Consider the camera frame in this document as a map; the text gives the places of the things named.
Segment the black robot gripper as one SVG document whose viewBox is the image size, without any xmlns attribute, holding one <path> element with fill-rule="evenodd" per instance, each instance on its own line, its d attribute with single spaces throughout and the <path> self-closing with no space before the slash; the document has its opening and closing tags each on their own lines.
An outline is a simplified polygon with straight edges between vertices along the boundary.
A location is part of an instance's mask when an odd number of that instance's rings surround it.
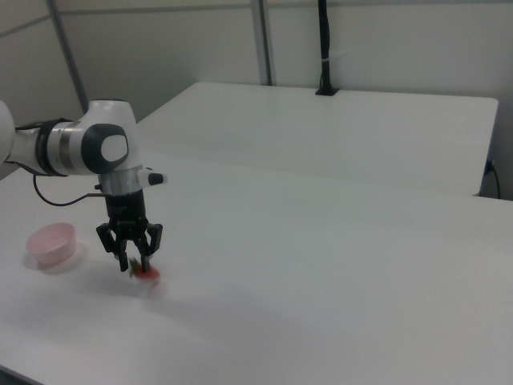
<svg viewBox="0 0 513 385">
<path fill-rule="evenodd" d="M 134 241 L 140 254 L 143 274 L 150 271 L 150 260 L 160 248 L 163 232 L 161 224 L 148 223 L 143 190 L 105 196 L 108 223 L 96 228 L 96 232 L 107 253 L 112 253 L 119 262 L 121 272 L 128 270 L 127 240 Z"/>
</svg>

